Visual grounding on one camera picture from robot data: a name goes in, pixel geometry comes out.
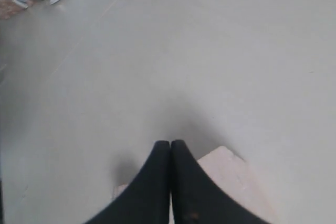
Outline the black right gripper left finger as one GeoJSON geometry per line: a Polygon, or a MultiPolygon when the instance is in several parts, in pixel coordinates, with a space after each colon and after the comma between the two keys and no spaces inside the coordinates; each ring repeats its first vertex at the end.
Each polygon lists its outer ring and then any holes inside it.
{"type": "Polygon", "coordinates": [[[157,141],[133,181],[87,223],[169,223],[170,143],[157,141]]]}

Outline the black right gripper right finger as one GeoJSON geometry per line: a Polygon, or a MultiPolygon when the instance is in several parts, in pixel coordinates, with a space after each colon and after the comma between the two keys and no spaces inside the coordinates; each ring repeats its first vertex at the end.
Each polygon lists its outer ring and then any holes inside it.
{"type": "Polygon", "coordinates": [[[175,223],[266,223],[223,192],[183,140],[171,143],[170,187],[175,223]]]}

